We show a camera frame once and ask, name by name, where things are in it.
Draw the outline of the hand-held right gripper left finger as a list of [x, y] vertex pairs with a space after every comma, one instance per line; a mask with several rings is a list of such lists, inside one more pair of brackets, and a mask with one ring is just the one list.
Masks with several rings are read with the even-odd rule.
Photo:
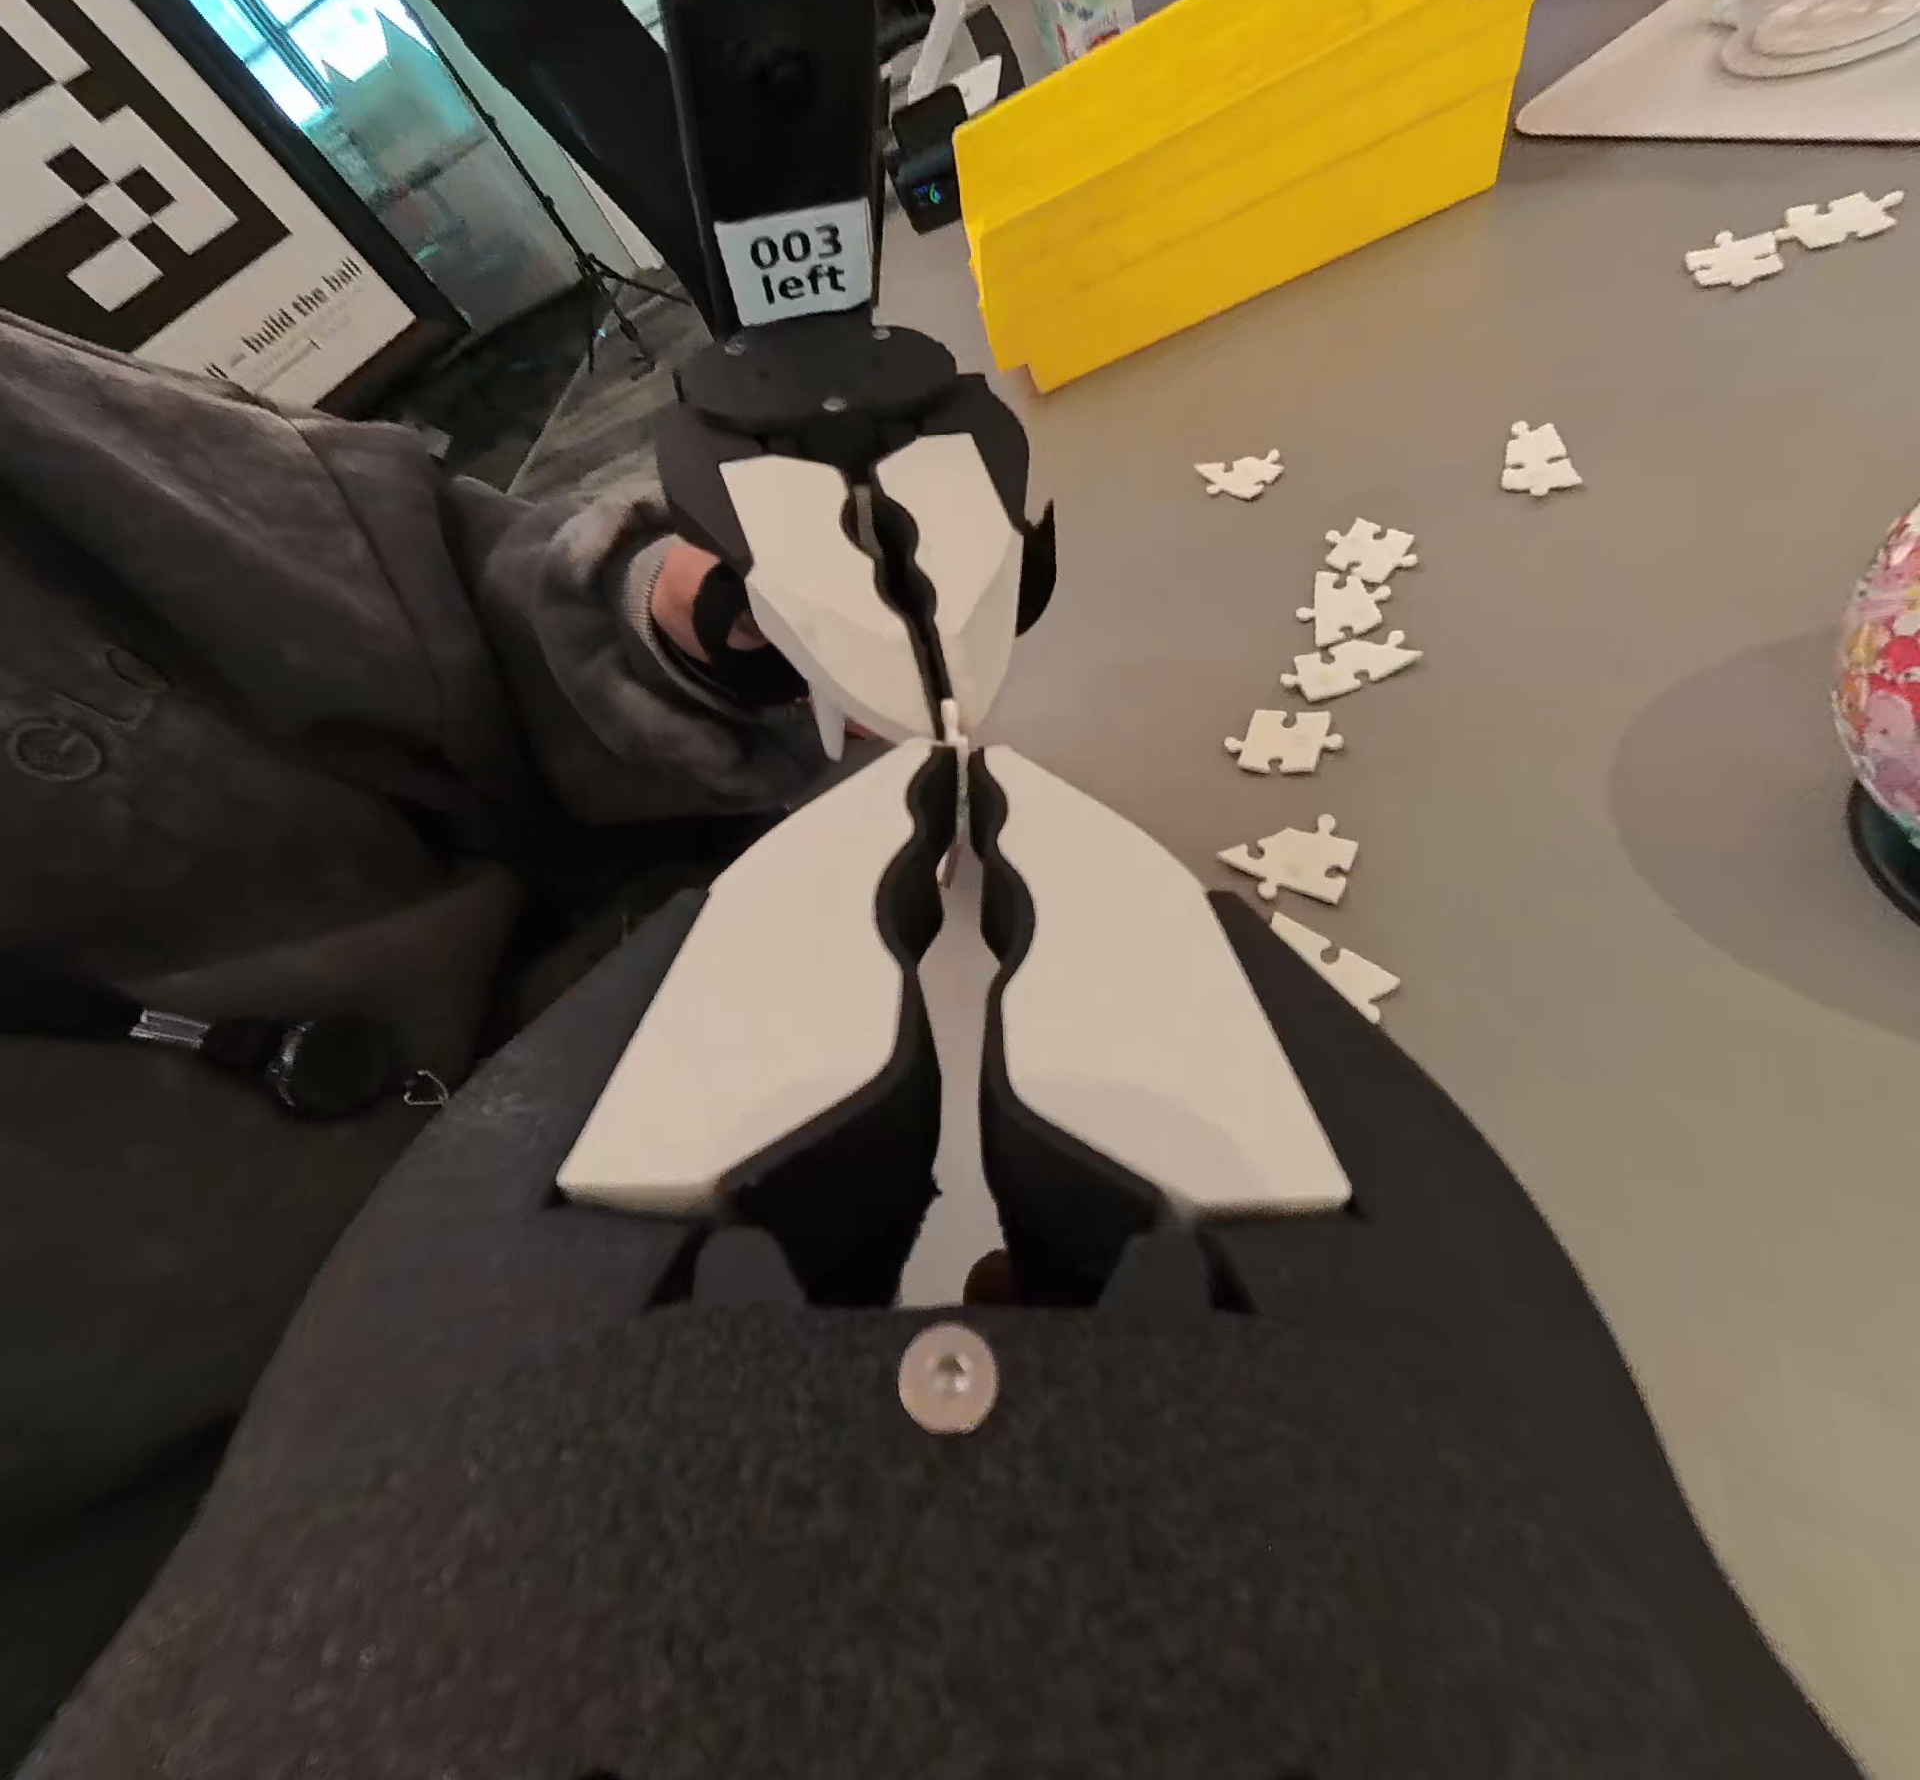
[[560, 1164], [571, 1205], [772, 1236], [812, 1302], [895, 1302], [943, 1112], [921, 963], [955, 755], [897, 744], [700, 900]]

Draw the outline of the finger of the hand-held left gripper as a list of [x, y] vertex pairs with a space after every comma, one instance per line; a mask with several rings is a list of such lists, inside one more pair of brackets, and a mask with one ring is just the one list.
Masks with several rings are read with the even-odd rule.
[[844, 755], [851, 728], [889, 742], [937, 739], [908, 625], [849, 530], [846, 476], [787, 456], [730, 460], [718, 473], [748, 557], [750, 612], [800, 673], [828, 756]]
[[934, 711], [958, 702], [976, 737], [1017, 637], [1027, 535], [971, 435], [889, 456], [889, 530], [905, 559], [905, 619]]

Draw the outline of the black framed marker sign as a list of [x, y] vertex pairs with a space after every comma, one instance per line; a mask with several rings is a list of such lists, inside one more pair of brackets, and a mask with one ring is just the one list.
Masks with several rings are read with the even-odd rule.
[[331, 413], [468, 335], [187, 0], [3, 0], [3, 303]]

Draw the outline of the person's left forearm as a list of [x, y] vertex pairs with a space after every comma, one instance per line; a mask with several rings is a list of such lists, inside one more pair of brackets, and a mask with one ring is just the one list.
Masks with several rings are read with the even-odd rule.
[[505, 494], [443, 479], [449, 543], [547, 790], [577, 822], [778, 812], [828, 759], [810, 711], [753, 711], [654, 609], [673, 557], [648, 450], [571, 486]]

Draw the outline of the row of white puzzle pieces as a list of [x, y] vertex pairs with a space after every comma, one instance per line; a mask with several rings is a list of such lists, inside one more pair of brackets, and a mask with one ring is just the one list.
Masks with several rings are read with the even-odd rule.
[[[1204, 460], [1191, 471], [1206, 496], [1253, 502], [1281, 481], [1284, 462], [1279, 448], [1270, 448], [1222, 462]], [[1582, 484], [1558, 425], [1515, 420], [1510, 427], [1500, 471], [1503, 491], [1544, 501]], [[1328, 711], [1332, 703], [1378, 687], [1423, 659], [1401, 629], [1386, 628], [1392, 580], [1414, 572], [1421, 559], [1417, 537], [1403, 526], [1357, 517], [1347, 526], [1328, 528], [1323, 540], [1325, 552], [1313, 574], [1308, 603], [1295, 615], [1310, 635], [1310, 646], [1281, 674], [1281, 687], [1298, 705], [1255, 709], [1246, 718], [1241, 734], [1222, 741], [1222, 751], [1241, 772], [1310, 778], [1347, 747]], [[1359, 844], [1336, 833], [1332, 814], [1321, 814], [1313, 828], [1289, 827], [1218, 849], [1214, 858], [1249, 879], [1262, 902], [1298, 899], [1332, 909], [1346, 899]], [[1383, 1003], [1401, 991], [1399, 975], [1352, 947], [1336, 947], [1325, 933], [1281, 906], [1273, 906], [1268, 925], [1369, 1024], [1378, 1024]]]

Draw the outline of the colourful puzzle ball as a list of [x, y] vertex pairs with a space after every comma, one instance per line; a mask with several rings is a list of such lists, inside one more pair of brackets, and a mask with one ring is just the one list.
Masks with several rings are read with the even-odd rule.
[[1918, 846], [1918, 504], [1898, 517], [1840, 617], [1831, 711], [1853, 779]]

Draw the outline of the person's left hand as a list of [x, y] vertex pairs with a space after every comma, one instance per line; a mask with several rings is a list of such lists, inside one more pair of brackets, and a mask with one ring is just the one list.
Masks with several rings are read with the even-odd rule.
[[708, 664], [700, 600], [720, 561], [708, 549], [669, 534], [647, 556], [650, 579], [640, 584], [640, 615], [650, 633], [677, 655]]

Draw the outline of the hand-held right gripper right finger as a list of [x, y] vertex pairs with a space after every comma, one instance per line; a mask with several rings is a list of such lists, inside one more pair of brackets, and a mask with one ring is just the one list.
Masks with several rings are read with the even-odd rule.
[[1231, 896], [1004, 742], [973, 753], [969, 812], [997, 960], [980, 1160], [1021, 1285], [1090, 1304], [1155, 1232], [1344, 1211]]

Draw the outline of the yellow plastic bin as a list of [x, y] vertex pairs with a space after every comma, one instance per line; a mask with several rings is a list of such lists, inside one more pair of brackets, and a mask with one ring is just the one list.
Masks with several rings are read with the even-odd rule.
[[954, 137], [995, 364], [1053, 391], [1491, 189], [1535, 0], [1177, 0]]

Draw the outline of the black ball stand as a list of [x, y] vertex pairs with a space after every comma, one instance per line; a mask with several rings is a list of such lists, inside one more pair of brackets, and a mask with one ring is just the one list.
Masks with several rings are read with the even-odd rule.
[[1872, 797], [1862, 784], [1850, 784], [1845, 799], [1849, 846], [1872, 888], [1909, 925], [1918, 925], [1918, 844], [1914, 833]]

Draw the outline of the white desk stand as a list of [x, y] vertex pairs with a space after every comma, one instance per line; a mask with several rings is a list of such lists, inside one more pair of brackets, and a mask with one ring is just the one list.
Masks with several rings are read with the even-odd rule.
[[1515, 131], [1917, 145], [1918, 0], [1667, 0], [1524, 104]]

